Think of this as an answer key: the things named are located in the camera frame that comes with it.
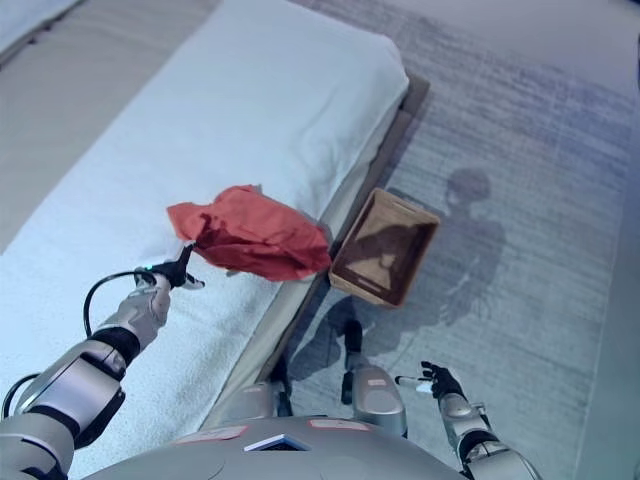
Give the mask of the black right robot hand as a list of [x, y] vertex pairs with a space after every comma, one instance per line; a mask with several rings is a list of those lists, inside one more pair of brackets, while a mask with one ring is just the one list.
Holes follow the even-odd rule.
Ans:
[[465, 397], [461, 384], [445, 367], [423, 360], [421, 377], [398, 375], [394, 378], [397, 386], [411, 388], [416, 392], [431, 394], [436, 400], [441, 400], [448, 394]]

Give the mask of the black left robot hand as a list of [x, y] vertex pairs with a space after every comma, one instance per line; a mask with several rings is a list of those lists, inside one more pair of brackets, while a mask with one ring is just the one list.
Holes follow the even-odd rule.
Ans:
[[205, 287], [205, 282], [197, 279], [188, 271], [191, 254], [194, 251], [193, 241], [179, 241], [169, 249], [166, 258], [150, 265], [143, 265], [134, 269], [136, 279], [144, 278], [147, 282], [154, 283], [154, 278], [159, 275], [164, 277], [171, 289], [184, 288], [187, 290], [200, 290]]

